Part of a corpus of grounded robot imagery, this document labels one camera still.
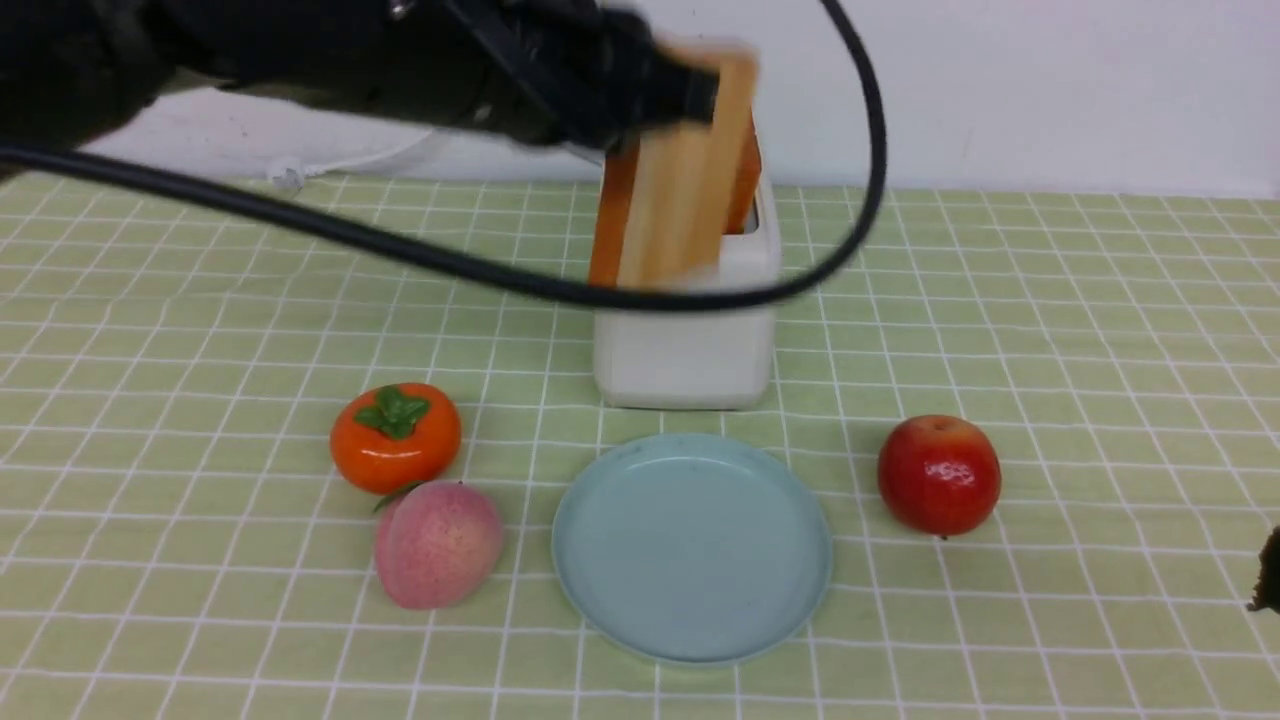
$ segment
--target plate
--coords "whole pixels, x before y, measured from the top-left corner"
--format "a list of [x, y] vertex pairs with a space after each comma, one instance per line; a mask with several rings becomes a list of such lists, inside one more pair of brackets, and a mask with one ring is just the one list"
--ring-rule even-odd
[[800, 630], [831, 583], [832, 537], [786, 465], [710, 434], [602, 455], [552, 525], [561, 587], [614, 643], [659, 662], [731, 665]]

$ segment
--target black cable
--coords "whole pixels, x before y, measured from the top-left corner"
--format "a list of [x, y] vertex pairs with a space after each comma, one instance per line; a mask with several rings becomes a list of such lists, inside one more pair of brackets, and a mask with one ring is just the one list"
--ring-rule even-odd
[[445, 273], [474, 283], [580, 307], [645, 313], [708, 313], [768, 305], [799, 296], [837, 273], [867, 240], [884, 195], [888, 142], [884, 129], [884, 108], [870, 58], [867, 55], [852, 23], [840, 6], [840, 0], [819, 1], [849, 50], [861, 82], [870, 136], [870, 178], [858, 218], [849, 234], [829, 256], [794, 278], [758, 290], [669, 293], [595, 287], [579, 281], [566, 281], [549, 274], [502, 265], [447, 247], [426, 245], [413, 238], [251, 192], [78, 151], [45, 150], [0, 140], [0, 165], [17, 165], [191, 202], [211, 210], [314, 234], [355, 250], [426, 270]]

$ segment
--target apple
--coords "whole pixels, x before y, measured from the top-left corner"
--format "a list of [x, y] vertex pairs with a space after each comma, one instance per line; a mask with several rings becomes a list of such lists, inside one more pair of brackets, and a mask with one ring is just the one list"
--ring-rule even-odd
[[877, 480], [897, 521], [946, 539], [975, 529], [996, 509], [1000, 459], [973, 423], [918, 415], [884, 439]]

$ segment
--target peach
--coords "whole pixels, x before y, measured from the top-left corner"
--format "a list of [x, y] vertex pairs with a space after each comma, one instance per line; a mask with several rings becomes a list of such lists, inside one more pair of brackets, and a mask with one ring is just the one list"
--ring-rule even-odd
[[493, 500], [462, 483], [422, 483], [383, 510], [374, 566], [392, 602], [431, 610], [479, 589], [502, 551]]

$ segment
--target white box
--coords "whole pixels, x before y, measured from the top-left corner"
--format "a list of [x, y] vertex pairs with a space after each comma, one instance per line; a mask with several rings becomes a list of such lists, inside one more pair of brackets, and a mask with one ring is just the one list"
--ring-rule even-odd
[[[773, 284], [782, 269], [782, 233], [773, 187], [762, 174], [744, 234], [726, 236], [719, 265], [689, 290]], [[617, 407], [742, 410], [755, 405], [773, 373], [777, 310], [664, 315], [595, 313], [595, 383]]]

